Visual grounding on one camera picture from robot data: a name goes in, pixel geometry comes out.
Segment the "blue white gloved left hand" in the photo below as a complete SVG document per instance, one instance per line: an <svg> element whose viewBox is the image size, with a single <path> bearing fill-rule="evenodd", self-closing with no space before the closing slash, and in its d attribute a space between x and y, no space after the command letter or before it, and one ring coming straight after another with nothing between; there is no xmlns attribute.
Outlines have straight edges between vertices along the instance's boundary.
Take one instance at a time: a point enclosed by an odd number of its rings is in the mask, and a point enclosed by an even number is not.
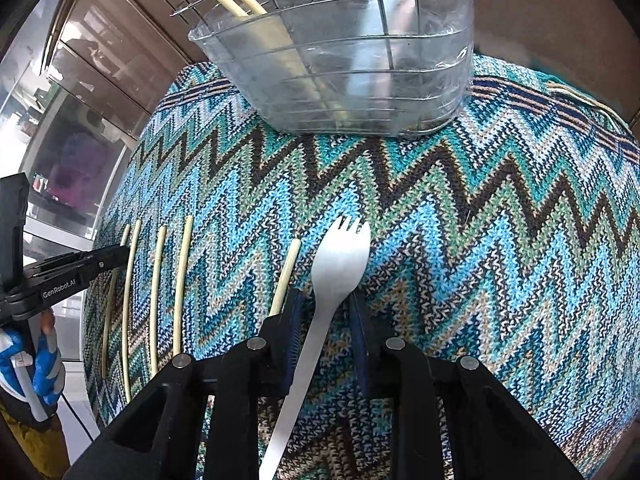
<svg viewBox="0 0 640 480"><path fill-rule="evenodd" d="M26 367L32 367L28 377L32 382L35 395L44 405L55 406L65 386L65 367L58 348L55 317L51 309L42 312L38 344L34 344L34 352L25 350L26 341L32 341L32 337L23 337L11 327L2 328L1 388L16 400L21 402L27 400L24 388L16 376L15 364L15 360L25 358Z"/></svg>

